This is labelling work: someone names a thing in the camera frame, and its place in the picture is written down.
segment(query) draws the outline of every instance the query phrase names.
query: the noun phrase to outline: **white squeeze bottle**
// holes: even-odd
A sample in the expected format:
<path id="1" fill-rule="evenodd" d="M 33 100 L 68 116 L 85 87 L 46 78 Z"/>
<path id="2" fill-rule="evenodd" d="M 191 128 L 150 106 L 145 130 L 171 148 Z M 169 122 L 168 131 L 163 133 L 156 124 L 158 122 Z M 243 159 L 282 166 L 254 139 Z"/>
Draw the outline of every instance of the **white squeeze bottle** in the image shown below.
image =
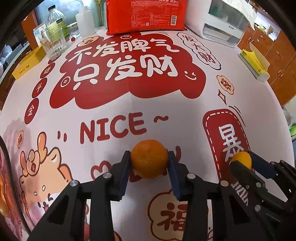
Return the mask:
<path id="1" fill-rule="evenodd" d="M 81 7 L 78 11 L 79 14 L 76 15 L 76 21 L 80 36 L 85 38 L 94 34 L 96 32 L 96 29 L 94 27 L 94 18 L 91 10 L 88 10 L 87 6 L 84 6 Z"/>

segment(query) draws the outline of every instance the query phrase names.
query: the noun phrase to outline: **cartoon deer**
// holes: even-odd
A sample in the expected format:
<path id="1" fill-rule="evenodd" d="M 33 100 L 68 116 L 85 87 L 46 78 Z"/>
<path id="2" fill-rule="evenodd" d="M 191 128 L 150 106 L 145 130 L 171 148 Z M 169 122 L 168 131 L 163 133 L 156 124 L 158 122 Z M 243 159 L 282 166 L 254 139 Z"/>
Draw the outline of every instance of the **cartoon deer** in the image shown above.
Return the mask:
<path id="1" fill-rule="evenodd" d="M 70 168 L 61 161 L 61 152 L 57 147 L 48 153 L 44 132 L 38 135 L 37 151 L 30 150 L 27 159 L 24 151 L 20 154 L 22 201 L 33 226 L 73 180 Z"/>

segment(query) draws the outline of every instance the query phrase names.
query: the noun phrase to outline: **table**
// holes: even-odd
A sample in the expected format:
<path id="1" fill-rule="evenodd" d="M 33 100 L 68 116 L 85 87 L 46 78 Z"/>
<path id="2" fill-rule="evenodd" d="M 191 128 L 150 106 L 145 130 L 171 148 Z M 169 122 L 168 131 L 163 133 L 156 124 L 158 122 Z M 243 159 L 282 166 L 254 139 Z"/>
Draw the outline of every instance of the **table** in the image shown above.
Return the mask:
<path id="1" fill-rule="evenodd" d="M 294 166 L 281 107 L 237 49 L 191 31 L 105 33 L 78 38 L 56 60 L 45 57 L 5 102 L 0 134 L 31 228 L 69 181 L 95 179 L 144 139 L 175 151 L 204 180 L 234 188 L 228 166 L 238 151 Z M 266 187 L 286 200 L 274 183 Z M 246 190 L 238 190 L 247 204 Z M 126 195 L 111 206 L 116 240 L 182 239 L 186 202 L 175 199 L 165 173 L 152 180 L 132 173 Z M 210 240 L 211 218 L 208 225 Z"/>

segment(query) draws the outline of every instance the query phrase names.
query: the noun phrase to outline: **bottle cap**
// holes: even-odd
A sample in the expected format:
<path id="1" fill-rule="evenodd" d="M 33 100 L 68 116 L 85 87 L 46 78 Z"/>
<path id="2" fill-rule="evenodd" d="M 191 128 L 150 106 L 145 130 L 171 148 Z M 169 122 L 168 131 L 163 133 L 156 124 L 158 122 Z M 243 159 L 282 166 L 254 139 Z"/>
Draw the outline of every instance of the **bottle cap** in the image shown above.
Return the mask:
<path id="1" fill-rule="evenodd" d="M 55 5 L 52 5 L 52 6 L 50 6 L 49 8 L 48 8 L 48 11 L 50 11 L 50 10 L 52 10 L 52 9 L 54 9 L 55 8 Z"/>
<path id="2" fill-rule="evenodd" d="M 88 9 L 87 9 L 87 6 L 84 6 L 84 7 L 81 7 L 78 9 L 79 13 L 84 13 L 86 12 Z"/>

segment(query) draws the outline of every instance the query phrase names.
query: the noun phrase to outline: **tangerine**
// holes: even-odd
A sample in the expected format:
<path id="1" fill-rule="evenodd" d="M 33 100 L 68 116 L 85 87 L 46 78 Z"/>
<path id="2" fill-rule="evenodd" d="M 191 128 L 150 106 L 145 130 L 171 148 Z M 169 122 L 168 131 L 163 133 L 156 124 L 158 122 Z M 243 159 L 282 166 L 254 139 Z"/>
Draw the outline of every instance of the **tangerine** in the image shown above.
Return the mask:
<path id="1" fill-rule="evenodd" d="M 159 141 L 140 141 L 131 151 L 131 164 L 140 177 L 155 178 L 167 168 L 168 151 Z"/>
<path id="2" fill-rule="evenodd" d="M 246 168 L 250 169 L 252 168 L 252 158 L 248 152 L 240 151 L 236 153 L 232 158 L 231 161 L 239 161 L 241 164 L 243 164 Z"/>

